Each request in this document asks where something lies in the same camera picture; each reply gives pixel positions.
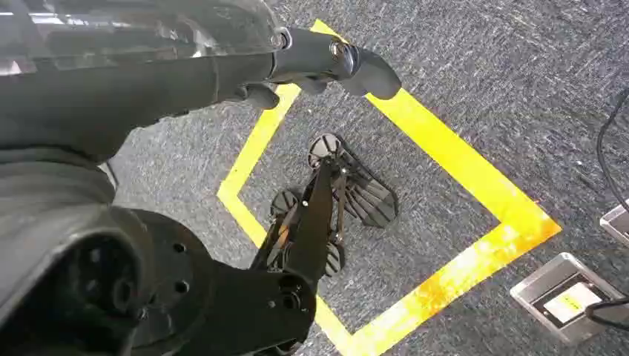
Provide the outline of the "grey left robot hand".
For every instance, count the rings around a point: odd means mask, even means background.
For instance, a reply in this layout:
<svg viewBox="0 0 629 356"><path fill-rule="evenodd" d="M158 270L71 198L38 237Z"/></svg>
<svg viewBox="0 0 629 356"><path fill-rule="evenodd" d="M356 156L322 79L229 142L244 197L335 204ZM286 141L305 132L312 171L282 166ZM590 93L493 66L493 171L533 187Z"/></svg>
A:
<svg viewBox="0 0 629 356"><path fill-rule="evenodd" d="M1 162L98 165L128 134L272 84L391 99L378 54L281 24L265 1L3 1Z"/></svg>

